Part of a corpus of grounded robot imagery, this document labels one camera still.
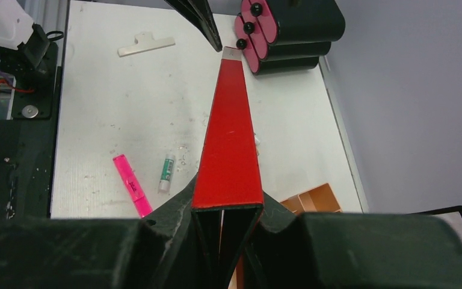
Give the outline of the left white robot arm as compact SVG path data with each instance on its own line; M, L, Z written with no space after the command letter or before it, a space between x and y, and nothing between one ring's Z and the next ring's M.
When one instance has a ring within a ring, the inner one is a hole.
M208 1L167 1L194 25L220 52L223 48ZM52 66L44 62L54 41L17 1L0 1L0 61L4 71L19 81L37 85L51 77Z

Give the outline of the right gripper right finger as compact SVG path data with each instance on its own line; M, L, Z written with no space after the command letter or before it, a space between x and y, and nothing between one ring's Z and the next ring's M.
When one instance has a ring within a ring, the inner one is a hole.
M462 288L462 242L425 214L243 212L247 288Z

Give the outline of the orange plastic file organizer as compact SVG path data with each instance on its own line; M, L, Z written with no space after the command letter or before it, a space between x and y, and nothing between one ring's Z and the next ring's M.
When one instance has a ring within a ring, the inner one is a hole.
M296 215L310 212L342 212L342 208L328 183L285 199L281 204Z

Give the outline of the black pink drawer unit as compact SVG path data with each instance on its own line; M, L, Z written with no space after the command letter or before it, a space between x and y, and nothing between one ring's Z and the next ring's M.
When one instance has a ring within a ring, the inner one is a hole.
M253 75L315 68L345 27L335 0L243 0L234 23Z

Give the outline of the thick red binder folder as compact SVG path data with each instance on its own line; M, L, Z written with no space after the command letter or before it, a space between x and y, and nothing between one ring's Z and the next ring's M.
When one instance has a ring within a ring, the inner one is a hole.
M227 288L264 208L239 49L223 49L192 199L209 288Z

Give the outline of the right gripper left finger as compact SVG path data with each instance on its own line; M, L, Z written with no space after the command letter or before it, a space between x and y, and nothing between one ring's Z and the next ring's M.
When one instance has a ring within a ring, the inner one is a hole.
M0 221L0 288L209 288L195 184L142 219Z

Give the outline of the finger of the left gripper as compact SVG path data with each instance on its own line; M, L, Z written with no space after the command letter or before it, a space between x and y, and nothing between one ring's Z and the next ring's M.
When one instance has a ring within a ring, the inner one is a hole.
M194 25L216 52L223 50L214 15L207 0L165 0L165 2Z

